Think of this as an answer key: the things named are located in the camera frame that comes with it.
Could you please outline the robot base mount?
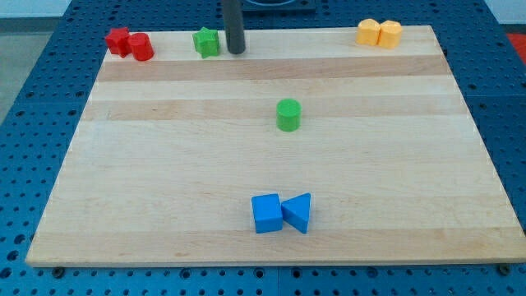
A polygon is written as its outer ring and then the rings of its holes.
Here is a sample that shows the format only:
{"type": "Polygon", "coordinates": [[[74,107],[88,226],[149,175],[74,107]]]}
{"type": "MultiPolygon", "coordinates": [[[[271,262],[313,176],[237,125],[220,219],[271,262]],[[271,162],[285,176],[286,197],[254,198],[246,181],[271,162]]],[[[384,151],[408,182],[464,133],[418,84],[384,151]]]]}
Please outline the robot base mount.
{"type": "Polygon", "coordinates": [[[316,0],[242,0],[244,12],[312,12],[316,0]]]}

